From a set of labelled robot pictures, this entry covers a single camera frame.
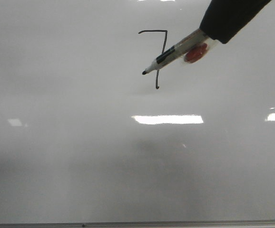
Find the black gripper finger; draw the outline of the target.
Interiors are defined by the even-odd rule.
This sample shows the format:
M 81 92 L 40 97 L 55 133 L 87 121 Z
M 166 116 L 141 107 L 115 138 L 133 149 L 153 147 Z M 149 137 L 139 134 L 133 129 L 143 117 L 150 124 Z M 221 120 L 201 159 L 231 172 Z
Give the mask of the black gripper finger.
M 199 29 L 212 40 L 228 43 L 270 0 L 212 0 Z

